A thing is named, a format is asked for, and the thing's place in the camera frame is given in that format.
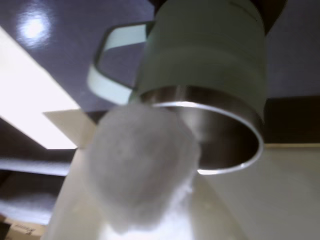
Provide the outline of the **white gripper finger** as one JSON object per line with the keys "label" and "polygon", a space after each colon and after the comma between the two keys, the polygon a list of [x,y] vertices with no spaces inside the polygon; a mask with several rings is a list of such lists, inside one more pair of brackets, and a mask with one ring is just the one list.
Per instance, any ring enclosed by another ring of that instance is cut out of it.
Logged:
{"label": "white gripper finger", "polygon": [[105,111],[85,113],[82,109],[45,112],[45,116],[75,143],[77,149],[42,235],[44,240],[108,239],[108,223],[88,192],[82,171],[86,147],[92,140],[96,123],[104,114]]}

